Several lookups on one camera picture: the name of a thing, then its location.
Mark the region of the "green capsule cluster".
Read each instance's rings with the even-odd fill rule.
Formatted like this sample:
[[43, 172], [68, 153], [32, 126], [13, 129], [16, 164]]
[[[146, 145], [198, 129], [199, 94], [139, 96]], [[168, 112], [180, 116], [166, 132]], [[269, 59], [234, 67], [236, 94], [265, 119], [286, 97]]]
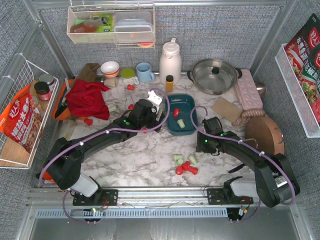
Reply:
[[177, 161], [177, 160], [180, 160], [180, 159], [183, 159], [183, 155], [182, 154], [173, 154], [172, 155], [172, 160], [173, 161]]
[[191, 164], [196, 165], [198, 163], [197, 158], [194, 155], [188, 157]]

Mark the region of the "red capsule cluster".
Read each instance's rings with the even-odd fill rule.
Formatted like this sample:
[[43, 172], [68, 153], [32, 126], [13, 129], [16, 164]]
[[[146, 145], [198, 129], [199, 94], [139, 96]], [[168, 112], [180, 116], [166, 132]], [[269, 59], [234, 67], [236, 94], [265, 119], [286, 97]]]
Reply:
[[187, 170], [191, 172], [193, 175], [196, 175], [199, 171], [197, 167], [193, 167], [193, 166], [188, 166]]
[[184, 171], [188, 171], [189, 170], [189, 166], [191, 165], [191, 163], [189, 161], [184, 162], [181, 167]]
[[183, 170], [183, 168], [182, 168], [182, 166], [178, 166], [176, 169], [175, 169], [175, 173], [177, 174], [177, 175], [182, 175], [183, 173], [184, 173], [184, 170]]

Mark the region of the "teal storage basket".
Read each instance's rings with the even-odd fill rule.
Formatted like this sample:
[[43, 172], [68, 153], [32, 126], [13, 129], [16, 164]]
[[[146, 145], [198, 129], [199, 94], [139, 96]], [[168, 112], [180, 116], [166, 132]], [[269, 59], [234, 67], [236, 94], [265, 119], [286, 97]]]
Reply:
[[[196, 106], [195, 100], [191, 95], [188, 94], [170, 94], [169, 99], [169, 116], [167, 118], [167, 128], [173, 136], [189, 136], [192, 135], [196, 128], [191, 121], [191, 111]], [[173, 110], [178, 108], [180, 110], [177, 118], [173, 117]], [[183, 119], [185, 128], [180, 128], [177, 124], [177, 120]]]

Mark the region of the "cork mat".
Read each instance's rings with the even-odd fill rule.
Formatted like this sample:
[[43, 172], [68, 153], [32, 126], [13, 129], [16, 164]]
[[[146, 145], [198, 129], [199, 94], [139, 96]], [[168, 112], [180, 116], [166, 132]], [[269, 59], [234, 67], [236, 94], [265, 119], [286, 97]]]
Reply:
[[231, 123], [235, 122], [243, 112], [239, 107], [223, 97], [219, 98], [217, 102], [212, 105], [211, 109]]

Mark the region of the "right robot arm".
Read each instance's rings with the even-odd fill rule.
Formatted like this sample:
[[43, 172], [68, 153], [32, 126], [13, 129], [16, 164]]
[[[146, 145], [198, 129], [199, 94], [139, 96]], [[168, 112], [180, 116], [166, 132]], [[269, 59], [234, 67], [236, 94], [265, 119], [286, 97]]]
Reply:
[[234, 132], [224, 131], [217, 117], [204, 119], [202, 125], [204, 131], [197, 131], [197, 152], [228, 154], [249, 167], [254, 172], [256, 193], [267, 207], [295, 203], [301, 189], [285, 155], [271, 155], [253, 148]]

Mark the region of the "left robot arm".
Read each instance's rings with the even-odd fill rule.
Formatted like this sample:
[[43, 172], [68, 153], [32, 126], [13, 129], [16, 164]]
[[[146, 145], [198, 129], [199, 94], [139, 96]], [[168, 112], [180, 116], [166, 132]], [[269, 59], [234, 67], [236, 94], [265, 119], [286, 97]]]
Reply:
[[86, 198], [100, 199], [102, 187], [81, 173], [82, 163], [95, 153], [135, 137], [139, 132], [159, 132], [169, 112], [157, 110], [147, 99], [140, 99], [109, 125], [81, 138], [58, 139], [47, 157], [39, 180], [48, 174], [61, 190], [71, 190]]

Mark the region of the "green capsule by cloth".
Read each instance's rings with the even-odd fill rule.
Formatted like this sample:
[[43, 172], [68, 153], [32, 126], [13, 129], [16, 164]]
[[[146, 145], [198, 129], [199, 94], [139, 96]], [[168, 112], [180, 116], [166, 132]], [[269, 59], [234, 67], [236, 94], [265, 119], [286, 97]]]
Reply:
[[109, 107], [108, 108], [108, 110], [109, 110], [109, 112], [115, 112], [115, 111], [117, 111], [118, 110], [118, 108], [114, 105], [114, 106], [111, 106], [111, 107]]

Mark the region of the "red capsule back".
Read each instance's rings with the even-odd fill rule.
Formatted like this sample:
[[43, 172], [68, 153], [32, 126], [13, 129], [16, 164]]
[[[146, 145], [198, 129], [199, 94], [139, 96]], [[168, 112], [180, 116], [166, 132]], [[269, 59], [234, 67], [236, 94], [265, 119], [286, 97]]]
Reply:
[[135, 86], [133, 86], [133, 85], [131, 85], [131, 84], [128, 84], [126, 88], [127, 88], [127, 90], [129, 90], [129, 91], [134, 91], [134, 90], [135, 90]]

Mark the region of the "red capsule cluster front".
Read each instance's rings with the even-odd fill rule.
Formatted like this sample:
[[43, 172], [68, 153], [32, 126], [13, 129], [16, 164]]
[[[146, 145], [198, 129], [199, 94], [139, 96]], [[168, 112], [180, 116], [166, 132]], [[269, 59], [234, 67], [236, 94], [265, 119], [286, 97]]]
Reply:
[[176, 169], [175, 169], [175, 173], [177, 174], [177, 175], [182, 175], [183, 173], [184, 173], [184, 170], [183, 170], [183, 168], [182, 168], [182, 166], [178, 166]]

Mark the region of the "blue mug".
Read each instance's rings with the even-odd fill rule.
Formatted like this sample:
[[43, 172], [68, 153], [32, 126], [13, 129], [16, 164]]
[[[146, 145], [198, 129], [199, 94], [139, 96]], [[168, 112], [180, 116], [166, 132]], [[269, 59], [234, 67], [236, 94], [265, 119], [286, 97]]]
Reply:
[[141, 62], [136, 66], [136, 75], [140, 83], [150, 83], [156, 79], [151, 65], [147, 62]]

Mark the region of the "green lid white cup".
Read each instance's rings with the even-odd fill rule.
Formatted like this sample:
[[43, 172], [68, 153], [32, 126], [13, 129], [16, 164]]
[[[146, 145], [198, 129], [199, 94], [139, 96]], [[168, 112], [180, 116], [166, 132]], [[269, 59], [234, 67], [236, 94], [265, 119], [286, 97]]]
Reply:
[[124, 85], [138, 85], [139, 79], [136, 76], [135, 71], [132, 68], [124, 68], [120, 72], [122, 82]]

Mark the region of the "orange spice bottle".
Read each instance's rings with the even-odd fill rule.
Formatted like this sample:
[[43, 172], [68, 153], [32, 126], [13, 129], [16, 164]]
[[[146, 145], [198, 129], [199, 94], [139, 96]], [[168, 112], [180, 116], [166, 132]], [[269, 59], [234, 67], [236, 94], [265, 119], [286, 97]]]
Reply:
[[174, 87], [174, 77], [167, 75], [165, 78], [165, 90], [167, 93], [172, 92]]

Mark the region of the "round wooden board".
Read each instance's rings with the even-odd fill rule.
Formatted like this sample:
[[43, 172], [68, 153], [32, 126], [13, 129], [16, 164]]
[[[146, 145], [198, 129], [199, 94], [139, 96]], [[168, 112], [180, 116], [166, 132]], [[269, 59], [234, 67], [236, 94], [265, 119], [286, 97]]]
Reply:
[[245, 139], [259, 151], [271, 155], [285, 154], [283, 133], [267, 116], [254, 117], [245, 126]]

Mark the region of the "white orange bowl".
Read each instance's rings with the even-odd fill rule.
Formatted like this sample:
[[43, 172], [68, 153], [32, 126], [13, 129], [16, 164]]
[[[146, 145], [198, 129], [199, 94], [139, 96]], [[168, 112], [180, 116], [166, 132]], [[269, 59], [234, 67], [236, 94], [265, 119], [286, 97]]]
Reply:
[[120, 65], [116, 61], [107, 61], [100, 66], [104, 76], [108, 78], [116, 77], [120, 72]]

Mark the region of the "white thermos jug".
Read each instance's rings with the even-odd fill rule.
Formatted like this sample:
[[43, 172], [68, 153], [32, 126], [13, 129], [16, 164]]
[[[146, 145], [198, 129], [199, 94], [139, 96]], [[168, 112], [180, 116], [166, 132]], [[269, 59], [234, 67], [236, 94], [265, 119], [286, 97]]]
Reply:
[[180, 46], [176, 38], [166, 42], [162, 47], [162, 54], [159, 60], [159, 78], [163, 84], [166, 84], [166, 77], [173, 76], [173, 83], [177, 84], [181, 79], [182, 57]]

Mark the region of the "red cloth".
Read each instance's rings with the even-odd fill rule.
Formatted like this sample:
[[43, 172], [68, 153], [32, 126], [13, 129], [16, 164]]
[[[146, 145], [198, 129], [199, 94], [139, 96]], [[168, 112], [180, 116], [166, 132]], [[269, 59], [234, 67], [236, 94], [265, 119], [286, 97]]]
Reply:
[[110, 88], [101, 82], [76, 79], [75, 84], [65, 96], [70, 113], [77, 117], [108, 120], [110, 111], [102, 95], [102, 92], [108, 90]]

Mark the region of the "pink egg tray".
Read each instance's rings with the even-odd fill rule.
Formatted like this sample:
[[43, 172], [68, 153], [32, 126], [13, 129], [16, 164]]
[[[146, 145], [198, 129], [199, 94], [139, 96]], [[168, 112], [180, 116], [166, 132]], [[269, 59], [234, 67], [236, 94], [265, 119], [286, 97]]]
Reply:
[[238, 73], [238, 79], [234, 89], [242, 108], [245, 111], [251, 109], [262, 109], [263, 103], [251, 72], [248, 69], [237, 68], [236, 70]]

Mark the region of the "steel pot with lid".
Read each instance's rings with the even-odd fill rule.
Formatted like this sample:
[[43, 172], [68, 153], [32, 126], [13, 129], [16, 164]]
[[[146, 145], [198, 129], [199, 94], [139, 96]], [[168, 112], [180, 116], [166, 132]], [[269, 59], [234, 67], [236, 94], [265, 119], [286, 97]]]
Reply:
[[222, 95], [232, 89], [243, 76], [241, 69], [217, 58], [197, 62], [186, 74], [198, 90], [214, 96]]

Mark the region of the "brown cloth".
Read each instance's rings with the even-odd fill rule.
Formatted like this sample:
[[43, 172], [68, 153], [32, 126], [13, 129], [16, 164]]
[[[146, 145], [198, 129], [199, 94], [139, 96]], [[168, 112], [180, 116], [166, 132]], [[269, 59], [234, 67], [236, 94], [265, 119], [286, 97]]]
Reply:
[[88, 83], [92, 83], [96, 80], [97, 70], [100, 67], [99, 63], [86, 63], [77, 79], [83, 80]]

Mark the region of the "orange tray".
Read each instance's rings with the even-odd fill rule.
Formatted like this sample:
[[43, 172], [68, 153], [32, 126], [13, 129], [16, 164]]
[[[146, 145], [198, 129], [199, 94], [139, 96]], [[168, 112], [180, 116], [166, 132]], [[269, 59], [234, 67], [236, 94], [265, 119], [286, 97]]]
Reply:
[[56, 121], [66, 120], [71, 116], [68, 104], [65, 99], [65, 95], [68, 93], [67, 84], [64, 81], [57, 97], [57, 101], [53, 107], [51, 117]]

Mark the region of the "clear plastic containers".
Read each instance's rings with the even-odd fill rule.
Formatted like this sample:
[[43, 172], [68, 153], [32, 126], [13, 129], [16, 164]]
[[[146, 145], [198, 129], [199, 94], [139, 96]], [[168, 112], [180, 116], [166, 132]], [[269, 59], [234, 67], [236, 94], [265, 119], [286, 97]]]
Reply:
[[114, 16], [113, 32], [118, 42], [149, 42], [154, 39], [154, 26], [149, 11], [122, 11]]

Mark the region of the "silver lid jar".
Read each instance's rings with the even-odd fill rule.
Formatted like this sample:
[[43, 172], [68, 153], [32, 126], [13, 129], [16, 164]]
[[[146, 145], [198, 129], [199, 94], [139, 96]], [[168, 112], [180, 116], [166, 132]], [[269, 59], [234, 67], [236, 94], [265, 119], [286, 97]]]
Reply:
[[51, 92], [54, 90], [55, 78], [51, 74], [44, 73], [44, 74], [40, 75], [39, 81], [47, 83]]

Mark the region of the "dark lid jar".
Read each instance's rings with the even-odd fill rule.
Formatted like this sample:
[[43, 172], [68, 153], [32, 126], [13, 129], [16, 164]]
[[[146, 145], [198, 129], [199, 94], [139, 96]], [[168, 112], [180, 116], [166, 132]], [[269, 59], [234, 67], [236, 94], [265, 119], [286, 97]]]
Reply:
[[46, 82], [38, 81], [34, 85], [35, 92], [41, 101], [49, 101], [51, 99], [52, 93], [50, 87]]

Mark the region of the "right white rack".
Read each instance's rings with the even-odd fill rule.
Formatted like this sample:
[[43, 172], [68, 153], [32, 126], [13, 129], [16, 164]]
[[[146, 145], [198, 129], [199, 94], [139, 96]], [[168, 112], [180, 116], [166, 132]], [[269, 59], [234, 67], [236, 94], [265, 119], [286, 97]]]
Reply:
[[286, 88], [290, 94], [291, 100], [302, 124], [307, 138], [320, 137], [320, 125], [311, 109], [309, 102], [300, 86], [298, 78], [290, 64], [289, 58], [285, 51], [285, 43], [281, 45], [276, 56], [274, 57], [280, 70]]

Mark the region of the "orange cup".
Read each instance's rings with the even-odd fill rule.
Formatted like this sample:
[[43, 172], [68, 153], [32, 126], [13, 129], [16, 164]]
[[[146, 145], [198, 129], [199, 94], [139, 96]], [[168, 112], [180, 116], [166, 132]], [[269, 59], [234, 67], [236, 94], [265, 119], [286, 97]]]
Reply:
[[42, 176], [42, 179], [44, 180], [45, 183], [50, 183], [50, 184], [55, 184], [55, 181], [52, 179], [52, 177], [47, 173], [45, 172]]

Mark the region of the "red snack bag left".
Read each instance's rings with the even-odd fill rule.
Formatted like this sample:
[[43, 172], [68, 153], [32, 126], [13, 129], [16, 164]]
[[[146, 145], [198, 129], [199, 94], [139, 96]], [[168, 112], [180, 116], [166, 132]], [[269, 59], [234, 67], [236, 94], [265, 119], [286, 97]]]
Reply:
[[35, 112], [31, 85], [21, 89], [0, 115], [0, 132], [20, 144], [29, 154], [42, 135], [42, 116]]

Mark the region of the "red snack bags right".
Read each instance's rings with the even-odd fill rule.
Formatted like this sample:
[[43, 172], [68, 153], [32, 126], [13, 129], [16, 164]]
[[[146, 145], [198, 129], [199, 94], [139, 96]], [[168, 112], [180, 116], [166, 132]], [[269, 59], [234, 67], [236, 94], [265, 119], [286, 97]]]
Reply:
[[284, 47], [290, 65], [320, 122], [320, 19], [312, 13], [307, 22]]

